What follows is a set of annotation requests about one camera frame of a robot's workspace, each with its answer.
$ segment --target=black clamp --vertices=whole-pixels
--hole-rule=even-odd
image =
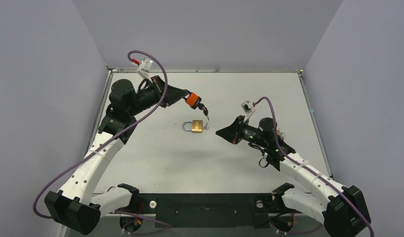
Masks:
[[[137,189],[134,186],[128,185],[128,184],[119,184],[118,188],[123,188],[128,190],[130,193],[132,193],[132,198],[131,201],[129,202],[129,205],[122,208],[122,209],[127,209],[128,211],[138,211],[140,207],[140,199],[139,199],[139,189]]]
[[[279,187],[277,187],[275,190],[273,190],[272,203],[279,212],[287,212],[287,211],[291,210],[285,206],[282,196],[285,194],[286,191],[288,191],[289,189],[293,189],[293,188],[295,188],[295,186],[293,186],[292,184],[284,183],[284,184],[280,185]]]

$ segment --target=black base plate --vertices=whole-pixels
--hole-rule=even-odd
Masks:
[[[143,214],[156,213],[157,220],[175,228],[269,228],[268,213],[277,212],[269,205],[260,209],[255,205],[257,200],[271,194],[140,194],[139,197],[144,203]],[[149,206],[153,200],[157,202],[155,209]]]

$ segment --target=screw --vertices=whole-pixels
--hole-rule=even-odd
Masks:
[[[157,202],[156,202],[156,201],[151,201],[151,202],[150,202],[150,208],[151,208],[151,209],[156,208],[156,206],[157,206]]]
[[[257,208],[263,208],[263,202],[260,201],[260,200],[257,201],[257,202],[256,202],[256,207],[257,207]]]

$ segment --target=white bracket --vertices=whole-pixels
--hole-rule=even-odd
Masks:
[[[251,103],[249,100],[242,103],[242,109],[246,114],[244,122],[246,122],[256,111],[256,108],[254,107],[253,103]]]

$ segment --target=red connector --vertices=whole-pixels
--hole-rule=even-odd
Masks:
[[[139,66],[139,61],[136,60],[135,58],[132,59],[132,62]]]

